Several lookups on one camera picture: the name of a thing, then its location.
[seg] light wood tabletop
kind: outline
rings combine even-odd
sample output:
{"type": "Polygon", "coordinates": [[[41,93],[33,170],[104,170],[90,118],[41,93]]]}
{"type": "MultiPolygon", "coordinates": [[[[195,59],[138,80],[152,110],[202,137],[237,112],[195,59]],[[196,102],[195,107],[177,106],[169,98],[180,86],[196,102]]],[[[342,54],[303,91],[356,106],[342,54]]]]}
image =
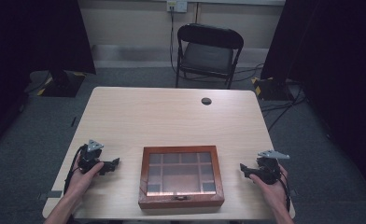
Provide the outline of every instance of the light wood tabletop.
{"type": "MultiPolygon", "coordinates": [[[[121,220],[246,220],[273,218],[259,188],[240,171],[257,168],[273,149],[252,91],[98,87],[91,94],[52,190],[64,180],[79,147],[93,139],[100,159],[120,158],[115,172],[93,179],[75,218],[121,220]],[[209,98],[210,105],[202,104],[209,98]],[[146,209],[138,205],[144,147],[216,146],[224,188],[221,207],[146,209]]],[[[60,198],[48,198],[47,217],[60,198]]],[[[294,207],[290,214],[294,217],[294,207]]]]}

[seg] wooden box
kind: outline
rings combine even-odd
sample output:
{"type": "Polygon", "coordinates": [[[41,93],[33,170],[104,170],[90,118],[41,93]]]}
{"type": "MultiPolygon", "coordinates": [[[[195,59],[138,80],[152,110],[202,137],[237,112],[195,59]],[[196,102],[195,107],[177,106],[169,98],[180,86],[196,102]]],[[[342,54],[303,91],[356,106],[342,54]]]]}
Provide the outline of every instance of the wooden box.
{"type": "Polygon", "coordinates": [[[145,147],[138,203],[142,209],[221,206],[216,147],[145,147]]]}

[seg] monitor stand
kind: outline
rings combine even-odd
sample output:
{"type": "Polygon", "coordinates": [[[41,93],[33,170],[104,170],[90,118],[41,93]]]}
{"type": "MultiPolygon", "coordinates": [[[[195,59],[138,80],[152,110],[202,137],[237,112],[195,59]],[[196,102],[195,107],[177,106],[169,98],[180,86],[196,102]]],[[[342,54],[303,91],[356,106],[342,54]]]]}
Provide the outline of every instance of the monitor stand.
{"type": "Polygon", "coordinates": [[[252,79],[255,93],[264,101],[293,101],[294,97],[291,94],[286,81],[277,81],[272,78],[268,79],[252,79]]]}
{"type": "Polygon", "coordinates": [[[85,76],[80,73],[65,72],[63,69],[50,69],[52,78],[37,94],[53,97],[76,97],[85,76]]]}

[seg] chair backrest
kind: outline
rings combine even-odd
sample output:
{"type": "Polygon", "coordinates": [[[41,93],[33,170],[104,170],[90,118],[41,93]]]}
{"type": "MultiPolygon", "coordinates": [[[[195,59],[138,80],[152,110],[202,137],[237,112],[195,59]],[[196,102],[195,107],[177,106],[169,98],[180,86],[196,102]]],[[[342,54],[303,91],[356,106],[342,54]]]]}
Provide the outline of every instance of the chair backrest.
{"type": "Polygon", "coordinates": [[[183,40],[225,49],[241,49],[244,46],[244,39],[234,30],[199,23],[190,23],[180,27],[177,31],[177,39],[179,45],[183,40]]]}

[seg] wall outlet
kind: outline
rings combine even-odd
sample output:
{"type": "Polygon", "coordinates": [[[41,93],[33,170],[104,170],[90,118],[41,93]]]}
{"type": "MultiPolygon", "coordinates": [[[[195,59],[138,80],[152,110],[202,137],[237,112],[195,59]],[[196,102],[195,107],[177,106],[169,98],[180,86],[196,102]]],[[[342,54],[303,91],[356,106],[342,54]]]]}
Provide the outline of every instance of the wall outlet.
{"type": "Polygon", "coordinates": [[[187,12],[187,1],[166,1],[166,11],[187,12]]]}

